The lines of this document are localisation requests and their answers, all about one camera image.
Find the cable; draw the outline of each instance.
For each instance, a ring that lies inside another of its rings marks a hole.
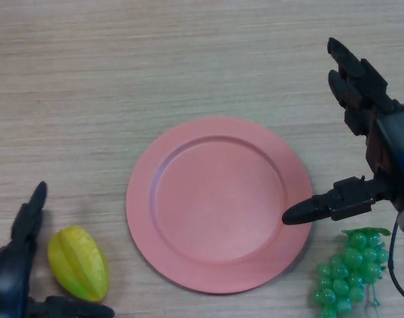
[[[395,222],[395,225],[393,226],[393,231],[392,231],[392,236],[390,238],[390,246],[389,246],[389,260],[387,261],[387,267],[389,268],[389,275],[390,278],[392,279],[393,284],[395,285],[396,289],[399,291],[399,293],[404,297],[404,290],[399,285],[398,280],[395,277],[395,272],[394,270],[394,265],[393,265],[393,250],[395,249],[395,240],[396,240],[396,233],[398,231],[398,223]]]

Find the grape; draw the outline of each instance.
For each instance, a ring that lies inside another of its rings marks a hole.
[[[368,246],[369,247],[376,247],[380,243],[380,234],[371,234],[368,237]]]
[[[331,307],[324,307],[323,310],[321,311],[321,318],[336,318],[336,310]]]
[[[329,265],[330,265],[330,267],[333,267],[338,264],[343,264],[343,257],[340,254],[335,254],[330,259]]]
[[[338,299],[336,304],[336,311],[340,315],[347,315],[352,311],[352,305],[350,304],[350,300],[348,298]]]
[[[377,278],[373,277],[373,276],[368,276],[364,278],[364,281],[366,282],[366,284],[369,285],[373,285],[376,283]]]
[[[379,250],[377,253],[377,261],[379,264],[386,263],[389,260],[389,252],[385,249]]]
[[[327,288],[321,292],[321,300],[325,305],[333,305],[336,303],[336,294]]]
[[[316,271],[319,276],[330,276],[331,275],[330,266],[325,263],[318,264]]]
[[[377,253],[374,248],[365,248],[362,251],[362,257],[364,258],[364,262],[375,262],[377,259]]]
[[[357,272],[349,273],[349,276],[346,278],[346,282],[348,283],[349,287],[364,287],[362,277]]]
[[[337,296],[346,296],[349,292],[349,286],[344,280],[334,280],[333,291]]]
[[[349,275],[349,270],[344,264],[337,264],[332,267],[333,278],[346,278]]]
[[[362,232],[355,232],[350,236],[350,244],[352,247],[361,250],[367,245],[367,237]]]
[[[362,275],[365,278],[365,281],[367,284],[372,284],[368,283],[368,281],[371,281],[373,279],[379,278],[381,276],[381,267],[379,264],[376,263],[366,263],[363,264],[362,267]]]
[[[345,265],[350,269],[354,270],[362,263],[362,255],[355,248],[345,248],[343,255]]]
[[[326,276],[320,276],[317,286],[319,290],[325,290],[325,289],[331,289],[333,286],[333,281],[331,278],[326,277]]]
[[[321,300],[321,292],[319,290],[313,292],[312,298],[314,303],[316,303],[317,305],[321,305],[323,303],[323,301]]]
[[[361,301],[364,300],[365,293],[362,288],[359,287],[352,287],[349,290],[348,298],[350,301],[353,301],[354,303],[360,303]]]

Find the plate rim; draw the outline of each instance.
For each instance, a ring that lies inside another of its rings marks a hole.
[[[136,221],[134,221],[136,219],[134,212],[132,212],[132,210],[134,209],[132,207],[132,205],[134,205],[134,203],[132,203],[132,200],[134,200],[134,197],[137,196],[137,185],[134,184],[134,181],[136,178],[140,177],[141,172],[144,172],[145,170],[152,170],[150,169],[150,167],[155,166],[157,162],[159,162],[159,160],[156,160],[155,158],[151,158],[152,153],[153,152],[160,152],[162,151],[166,151],[166,155],[169,155],[171,152],[173,152],[174,150],[171,149],[169,147],[170,143],[173,144],[177,144],[176,142],[176,138],[179,138],[180,142],[178,144],[179,147],[181,144],[183,144],[186,140],[193,140],[194,138],[192,137],[192,134],[183,134],[183,131],[186,131],[188,129],[193,129],[193,135],[194,134],[201,134],[204,133],[205,135],[221,135],[218,132],[215,131],[221,131],[223,130],[223,133],[225,131],[227,131],[228,129],[225,127],[227,125],[230,125],[232,127],[234,127],[232,130],[236,130],[237,127],[240,127],[241,129],[252,129],[253,131],[257,131],[259,133],[259,136],[262,136],[262,138],[266,139],[263,140],[263,142],[271,142],[272,140],[275,140],[276,142],[280,143],[281,147],[285,148],[285,151],[287,152],[287,154],[290,154],[292,158],[292,160],[294,160],[294,162],[299,165],[297,168],[299,169],[299,172],[303,174],[303,176],[300,176],[301,179],[304,179],[303,182],[305,182],[305,190],[307,191],[306,194],[304,194],[304,198],[307,198],[309,195],[312,195],[312,186],[311,186],[311,181],[309,179],[308,173],[302,163],[302,161],[300,160],[300,158],[298,157],[298,155],[293,151],[293,149],[291,149],[291,147],[286,143],[286,141],[284,141],[284,139],[282,139],[282,137],[274,134],[272,131],[268,130],[267,128],[264,128],[256,123],[253,123],[251,121],[247,121],[244,119],[237,119],[235,117],[204,117],[202,119],[195,119],[192,121],[187,121],[184,122],[178,126],[175,126],[173,128],[170,128],[169,130],[167,130],[165,133],[161,134],[158,138],[156,138],[147,148],[146,150],[141,154],[141,156],[139,157],[139,159],[137,160],[137,163],[135,164],[134,168],[133,168],[133,172],[130,176],[130,179],[128,181],[128,186],[127,186],[127,191],[126,191],[126,218],[127,218],[127,223],[128,223],[128,227],[129,227],[129,231],[131,233],[131,237],[137,247],[137,249],[139,250],[141,256],[143,256],[143,258],[145,259],[145,261],[147,261],[147,263],[149,263],[151,265],[151,267],[153,267],[153,269],[155,269],[155,271],[157,271],[157,273],[161,274],[163,277],[165,277],[167,280],[174,282],[175,284],[178,284],[180,286],[183,286],[185,288],[191,289],[191,290],[195,290],[195,291],[199,291],[199,292],[205,292],[205,293],[236,293],[236,292],[243,292],[245,290],[251,290],[253,288],[256,288],[258,286],[261,286],[267,282],[269,282],[270,280],[272,280],[273,278],[275,278],[276,276],[280,275],[287,267],[289,267],[294,260],[297,258],[297,256],[301,253],[301,251],[303,250],[303,247],[305,246],[306,242],[307,242],[307,238],[309,236],[309,233],[311,231],[311,223],[307,223],[304,225],[293,225],[293,226],[286,226],[286,225],[282,225],[281,229],[279,230],[279,233],[276,235],[276,239],[274,241],[277,242],[265,242],[262,245],[262,248],[257,248],[254,251],[257,251],[257,253],[255,254],[261,254],[262,252],[265,252],[266,249],[268,249],[269,246],[272,246],[274,244],[278,244],[278,242],[280,242],[280,236],[283,235],[283,231],[285,231],[285,236],[289,236],[289,231],[293,232],[293,233],[297,233],[297,235],[299,237],[301,237],[301,239],[299,240],[299,244],[297,247],[293,248],[294,250],[297,250],[297,252],[292,253],[292,255],[288,256],[287,253],[289,253],[288,250],[282,250],[282,252],[284,254],[286,254],[286,262],[287,264],[283,264],[284,262],[281,262],[281,264],[279,264],[279,261],[277,260],[271,260],[274,261],[274,265],[275,266],[279,266],[279,270],[275,270],[272,272],[277,272],[275,274],[264,274],[262,275],[263,278],[257,279],[257,281],[252,282],[251,284],[239,284],[238,282],[235,282],[233,286],[231,286],[231,284],[229,284],[229,286],[224,286],[224,284],[220,284],[219,280],[221,281],[221,274],[227,274],[224,270],[221,270],[220,264],[215,264],[215,266],[217,266],[218,268],[220,268],[218,271],[215,270],[215,272],[217,272],[214,276],[217,277],[217,279],[215,280],[215,282],[211,283],[211,287],[207,287],[209,284],[205,281],[206,285],[205,287],[201,287],[198,286],[198,284],[195,283],[195,280],[191,280],[191,282],[189,280],[186,280],[185,278],[183,279],[183,277],[179,278],[177,276],[177,274],[172,274],[172,272],[176,272],[174,269],[171,269],[171,264],[165,264],[162,262],[160,262],[160,259],[162,257],[160,256],[165,256],[165,255],[169,255],[169,257],[176,257],[175,263],[178,263],[182,266],[189,266],[189,263],[193,263],[193,268],[198,268],[200,266],[197,265],[197,263],[194,262],[190,262],[189,259],[184,260],[183,257],[181,255],[179,255],[173,248],[170,250],[170,252],[166,252],[165,250],[160,250],[159,247],[155,248],[161,255],[156,256],[154,255],[154,247],[152,246],[148,246],[148,242],[144,242],[144,236],[145,234],[141,233],[141,230],[139,229],[139,225],[142,224],[136,224]],[[233,138],[240,138],[240,137],[236,137],[237,134],[230,134]],[[244,139],[244,141],[249,142],[251,144],[255,144],[256,142],[251,142],[250,141],[251,138],[248,139]],[[263,153],[266,153],[266,155],[268,156],[268,153],[263,149],[260,148],[260,150]],[[268,156],[268,158],[275,163],[274,158],[271,158],[270,156]],[[281,170],[279,169],[279,167],[277,167],[276,173],[279,173],[281,175]],[[150,178],[150,185],[152,184],[154,178]],[[287,196],[289,196],[289,192],[291,190],[289,190],[287,187],[289,187],[286,184],[286,180],[281,180],[282,186],[285,187],[285,189],[283,189],[284,194],[287,193]],[[141,185],[139,184],[140,187],[148,187],[148,184],[146,185]],[[160,241],[160,239],[163,240],[163,235],[161,233],[158,233],[158,240],[156,241]],[[168,242],[164,241],[164,247],[168,246],[168,248],[170,247],[170,244]],[[230,266],[230,262],[226,262],[224,266]],[[265,271],[265,268],[257,268],[257,270],[262,270]]]

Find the table surface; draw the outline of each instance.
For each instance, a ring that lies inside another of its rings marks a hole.
[[[105,300],[117,317],[318,317],[313,269],[342,229],[391,229],[395,211],[313,225],[303,257],[255,290],[218,297],[181,289],[132,243],[125,191],[144,149],[184,121],[226,115],[281,135],[315,193],[369,174],[327,83],[328,37],[367,58],[404,102],[404,0],[0,0],[0,246],[40,180],[47,215],[31,280],[38,299],[60,294],[45,249],[54,231],[85,227],[112,271]],[[396,271],[404,286],[404,238]],[[377,285],[382,317],[404,317],[389,276]],[[357,306],[353,317],[375,317]]]

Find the grapes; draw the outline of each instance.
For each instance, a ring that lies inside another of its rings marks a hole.
[[[332,258],[330,259],[330,262],[329,262],[330,267],[340,265],[340,264],[343,264],[342,255],[340,255],[340,254],[333,255]]]
[[[377,262],[379,264],[386,263],[389,260],[389,252],[386,251],[384,248],[379,250],[377,253]]]
[[[333,278],[346,278],[349,275],[349,270],[344,264],[337,264],[332,267]]]
[[[362,263],[362,255],[355,248],[345,248],[344,262],[349,269],[356,269]]]
[[[355,232],[349,238],[352,247],[358,250],[363,249],[367,245],[367,236],[362,232]]]
[[[364,278],[366,279],[366,283],[369,284],[367,282],[368,278],[379,278],[381,275],[381,267],[379,264],[376,263],[367,263],[365,265],[365,267],[363,267],[363,272],[362,275],[364,276]]]
[[[325,305],[333,305],[334,303],[336,303],[336,294],[334,293],[334,291],[326,288],[321,292],[321,301]]]
[[[332,307],[324,307],[321,311],[321,318],[336,318],[336,310]]]
[[[333,291],[337,296],[346,296],[349,292],[349,285],[344,280],[334,280]]]
[[[380,234],[374,233],[368,237],[368,246],[376,247],[380,243]]]
[[[313,299],[314,303],[316,303],[317,305],[321,305],[323,303],[323,301],[321,299],[321,292],[319,290],[316,290],[313,292],[312,299]]]
[[[350,301],[353,301],[354,303],[360,303],[361,301],[364,300],[364,297],[365,297],[364,290],[359,287],[352,287],[349,290],[348,298]]]
[[[389,260],[380,235],[391,233],[381,228],[343,230],[346,241],[342,250],[328,263],[316,267],[317,288],[311,294],[313,303],[321,306],[322,318],[336,318],[351,313],[354,303],[366,298],[366,284],[375,284]]]
[[[346,282],[348,283],[349,287],[361,287],[361,288],[364,287],[362,277],[357,272],[349,273]]]
[[[319,290],[325,290],[326,288],[331,289],[333,286],[333,281],[331,278],[326,276],[321,276],[317,282]]]
[[[347,315],[352,311],[352,305],[348,298],[338,299],[336,304],[336,311],[339,315]]]
[[[328,266],[325,263],[318,264],[316,271],[317,271],[317,274],[319,276],[327,276],[327,277],[329,277],[331,275],[330,266]]]
[[[367,247],[362,251],[364,262],[375,262],[377,259],[377,252],[374,248]]]

